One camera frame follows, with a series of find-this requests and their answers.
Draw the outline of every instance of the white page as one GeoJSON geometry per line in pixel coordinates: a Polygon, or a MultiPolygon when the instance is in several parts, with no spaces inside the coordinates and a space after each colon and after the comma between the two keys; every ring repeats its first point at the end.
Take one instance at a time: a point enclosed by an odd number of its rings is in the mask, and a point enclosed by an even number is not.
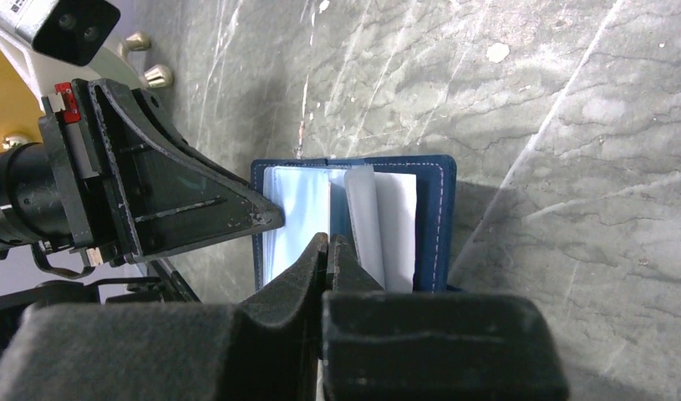
{"type": "Polygon", "coordinates": [[[345,191],[348,194],[350,221],[360,265],[384,287],[382,240],[372,166],[364,165],[345,173],[345,191]]]}
{"type": "Polygon", "coordinates": [[[295,166],[266,169],[263,195],[282,208],[285,224],[262,235],[263,284],[288,269],[316,233],[330,231],[330,175],[295,166]]]}
{"type": "Polygon", "coordinates": [[[416,175],[374,173],[384,288],[412,292],[416,260],[416,175]]]}

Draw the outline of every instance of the red tab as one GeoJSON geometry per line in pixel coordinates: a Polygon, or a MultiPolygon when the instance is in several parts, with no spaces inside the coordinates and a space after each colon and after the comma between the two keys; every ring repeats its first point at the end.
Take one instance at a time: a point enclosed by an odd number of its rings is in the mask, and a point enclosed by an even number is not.
{"type": "Polygon", "coordinates": [[[72,124],[80,121],[82,117],[79,115],[77,100],[74,99],[74,94],[72,93],[72,84],[69,82],[56,84],[54,85],[54,91],[57,94],[61,94],[62,99],[64,99],[64,122],[67,124],[72,124]]]}

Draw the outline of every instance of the marble vein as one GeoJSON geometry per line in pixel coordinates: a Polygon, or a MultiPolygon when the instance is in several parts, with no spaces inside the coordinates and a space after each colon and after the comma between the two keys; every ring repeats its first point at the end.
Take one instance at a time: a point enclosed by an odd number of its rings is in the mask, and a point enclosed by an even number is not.
{"type": "Polygon", "coordinates": [[[200,107],[200,109],[201,109],[200,121],[197,125],[197,134],[198,134],[197,142],[198,142],[198,144],[202,140],[202,135],[203,135],[202,125],[205,123],[205,120],[206,120],[205,106],[207,105],[207,94],[209,93],[210,83],[212,82],[212,76],[215,74],[215,71],[216,71],[216,69],[215,69],[216,61],[217,61],[218,55],[220,53],[220,46],[221,46],[220,41],[222,39],[222,28],[224,27],[221,20],[224,17],[226,7],[227,7],[227,0],[224,0],[222,2],[217,3],[217,10],[215,12],[215,18],[216,18],[215,19],[215,25],[217,26],[217,35],[216,35],[217,40],[216,40],[216,45],[215,45],[215,54],[212,57],[212,65],[208,70],[207,79],[205,80],[205,88],[203,89],[205,93],[202,95],[202,102],[201,102],[201,107],[200,107]]]}
{"type": "Polygon", "coordinates": [[[392,63],[392,59],[394,58],[394,55],[397,53],[397,50],[399,50],[399,47],[402,45],[402,41],[404,41],[404,32],[406,31],[407,26],[413,22],[414,20],[414,15],[413,11],[414,8],[416,8],[418,0],[414,0],[411,3],[411,6],[409,7],[409,10],[404,14],[404,23],[402,23],[402,28],[399,30],[399,33],[397,33],[397,37],[394,39],[394,46],[392,47],[392,53],[389,55],[389,58],[387,58],[387,62],[384,63],[384,67],[382,68],[382,72],[379,74],[379,78],[377,78],[377,82],[374,83],[374,89],[372,91],[372,95],[370,95],[369,100],[367,102],[367,106],[364,108],[364,112],[362,113],[362,119],[360,120],[360,124],[358,125],[357,131],[355,131],[355,134],[350,137],[351,142],[350,146],[348,147],[347,152],[345,153],[345,157],[350,156],[353,151],[355,150],[355,146],[358,144],[358,135],[360,134],[360,130],[362,130],[364,126],[364,121],[367,119],[367,113],[369,112],[369,108],[372,107],[372,103],[374,102],[374,97],[377,95],[377,91],[379,90],[379,87],[382,86],[382,81],[384,80],[384,76],[387,74],[387,70],[389,69],[389,65],[392,63]]]}
{"type": "Polygon", "coordinates": [[[623,0],[616,0],[616,2],[613,4],[611,9],[608,11],[608,14],[606,15],[606,17],[602,20],[600,26],[598,27],[598,30],[596,31],[596,34],[593,37],[593,40],[589,43],[586,52],[584,52],[581,61],[579,62],[576,69],[572,73],[571,77],[567,81],[567,84],[564,86],[562,91],[557,96],[556,101],[554,102],[554,105],[552,105],[552,107],[550,108],[549,113],[547,113],[544,121],[542,121],[539,130],[536,132],[536,134],[534,134],[530,137],[529,141],[527,141],[525,148],[517,156],[517,158],[515,159],[515,162],[512,163],[512,166],[507,171],[505,178],[500,183],[500,186],[497,188],[496,194],[488,202],[487,207],[485,208],[485,212],[483,213],[483,216],[480,219],[480,223],[478,223],[478,226],[470,234],[470,236],[468,237],[468,240],[465,242],[464,248],[460,251],[458,256],[455,258],[455,261],[453,262],[453,264],[451,266],[451,270],[454,270],[458,266],[462,266],[462,265],[465,264],[466,257],[469,257],[470,251],[474,247],[473,244],[474,244],[475,237],[478,235],[479,232],[481,232],[485,229],[486,222],[490,221],[490,219],[492,217],[493,210],[495,209],[497,202],[500,200],[502,191],[508,185],[511,184],[513,177],[514,177],[515,173],[517,172],[517,169],[521,167],[521,165],[525,162],[525,160],[528,157],[530,157],[530,155],[532,153],[534,153],[534,149],[535,149],[536,144],[542,139],[542,137],[546,133],[547,127],[551,123],[551,121],[554,118],[554,116],[556,115],[557,111],[562,106],[562,103],[564,102],[564,100],[567,98],[569,89],[571,88],[571,86],[576,81],[579,73],[581,72],[583,66],[588,62],[588,59],[591,57],[591,54],[593,53],[593,51],[596,49],[596,46],[598,45],[599,41],[601,40],[603,33],[606,31],[607,26],[616,18],[618,11],[620,11],[620,8],[621,8],[622,5],[623,5],[623,0]]]}
{"type": "Polygon", "coordinates": [[[524,222],[529,222],[529,221],[534,221],[535,219],[538,219],[544,215],[548,215],[550,213],[556,213],[558,211],[563,211],[564,209],[568,209],[573,206],[579,206],[579,205],[586,205],[588,203],[592,203],[595,201],[601,201],[607,198],[613,198],[616,196],[624,196],[624,195],[631,195],[632,193],[637,193],[641,192],[644,190],[652,190],[656,188],[660,188],[666,185],[672,185],[681,182],[681,170],[675,171],[670,175],[667,175],[659,180],[647,183],[647,184],[638,184],[638,185],[631,185],[626,188],[623,188],[621,190],[617,190],[614,192],[609,192],[606,195],[599,196],[598,198],[585,198],[585,199],[572,199],[568,200],[566,202],[559,202],[553,205],[549,205],[547,207],[543,207],[538,211],[535,211],[527,216],[522,217],[522,221],[524,222]]]}
{"type": "MultiPolygon", "coordinates": [[[[475,36],[482,31],[483,29],[483,23],[485,22],[485,17],[488,14],[488,11],[490,10],[490,6],[492,6],[494,0],[488,0],[487,3],[483,6],[483,8],[480,11],[480,16],[478,17],[478,22],[475,24],[473,27],[472,33],[469,36],[469,40],[467,41],[466,48],[461,54],[458,63],[456,63],[455,67],[453,68],[453,73],[451,73],[451,76],[446,83],[446,86],[444,87],[444,90],[439,92],[439,95],[437,96],[436,99],[436,104],[434,104],[434,107],[431,109],[429,112],[429,117],[426,118],[426,122],[424,123],[424,128],[421,130],[421,134],[419,135],[422,136],[426,132],[426,127],[429,126],[429,122],[431,122],[431,118],[434,116],[434,113],[436,110],[439,108],[439,106],[442,103],[446,103],[448,96],[449,96],[449,88],[451,86],[451,83],[455,79],[455,75],[458,73],[460,66],[463,65],[463,61],[465,60],[465,56],[468,55],[468,52],[472,49],[473,41],[475,40],[475,36]]],[[[406,136],[404,137],[404,145],[407,145],[409,142],[409,137],[411,136],[412,132],[414,132],[415,126],[412,126],[409,132],[407,132],[406,136]]]]}
{"type": "MultiPolygon", "coordinates": [[[[224,43],[224,48],[222,48],[222,51],[217,54],[217,57],[215,58],[215,62],[213,63],[213,66],[216,67],[217,64],[220,62],[219,57],[222,58],[222,66],[220,67],[220,77],[217,80],[217,93],[215,96],[215,108],[214,110],[217,110],[217,107],[220,104],[220,92],[222,91],[222,85],[225,83],[225,65],[227,61],[227,49],[230,46],[230,43],[232,39],[234,38],[234,35],[236,33],[236,27],[239,25],[239,10],[241,9],[241,5],[244,4],[244,0],[239,0],[236,3],[236,7],[234,9],[234,12],[231,14],[230,22],[227,24],[226,29],[225,29],[225,34],[222,37],[221,41],[224,43]]],[[[208,132],[207,135],[204,137],[206,138],[206,144],[205,145],[200,145],[201,146],[207,146],[209,145],[210,138],[212,137],[211,132],[208,132]]]]}
{"type": "Polygon", "coordinates": [[[343,74],[345,73],[345,69],[348,66],[348,61],[350,61],[350,59],[353,57],[355,45],[357,44],[358,39],[359,39],[360,35],[362,34],[365,21],[367,20],[369,6],[371,6],[372,4],[373,4],[373,0],[367,1],[367,4],[365,5],[362,16],[360,17],[358,28],[355,30],[353,37],[350,39],[350,44],[349,44],[348,48],[345,49],[345,55],[343,57],[343,66],[340,68],[340,71],[338,72],[338,74],[335,77],[335,83],[333,84],[333,88],[330,91],[330,99],[326,103],[325,109],[323,111],[323,113],[325,114],[326,117],[328,117],[328,112],[330,111],[330,108],[333,106],[333,101],[338,96],[338,87],[340,86],[340,81],[343,79],[343,74]]]}

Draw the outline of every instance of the marble surface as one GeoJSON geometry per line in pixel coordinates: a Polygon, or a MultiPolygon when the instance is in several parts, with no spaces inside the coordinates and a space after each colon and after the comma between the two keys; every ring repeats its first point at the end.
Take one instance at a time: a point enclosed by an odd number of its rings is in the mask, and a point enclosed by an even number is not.
{"type": "MultiPolygon", "coordinates": [[[[178,128],[241,176],[453,155],[450,282],[532,299],[573,399],[681,399],[681,0],[140,0],[135,23],[178,128]]],[[[207,302],[253,291],[248,238],[174,262],[207,302]]]]}

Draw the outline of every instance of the camera lens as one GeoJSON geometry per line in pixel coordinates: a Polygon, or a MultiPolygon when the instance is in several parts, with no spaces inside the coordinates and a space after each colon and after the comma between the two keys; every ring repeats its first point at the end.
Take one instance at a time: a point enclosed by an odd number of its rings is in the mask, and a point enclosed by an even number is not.
{"type": "Polygon", "coordinates": [[[84,30],[84,40],[93,42],[99,38],[99,29],[96,27],[89,27],[84,30]]]}
{"type": "Polygon", "coordinates": [[[0,154],[0,252],[71,236],[42,144],[0,154]]]}
{"type": "Polygon", "coordinates": [[[71,31],[77,25],[77,18],[72,14],[64,14],[59,18],[59,27],[65,31],[71,31]]]}

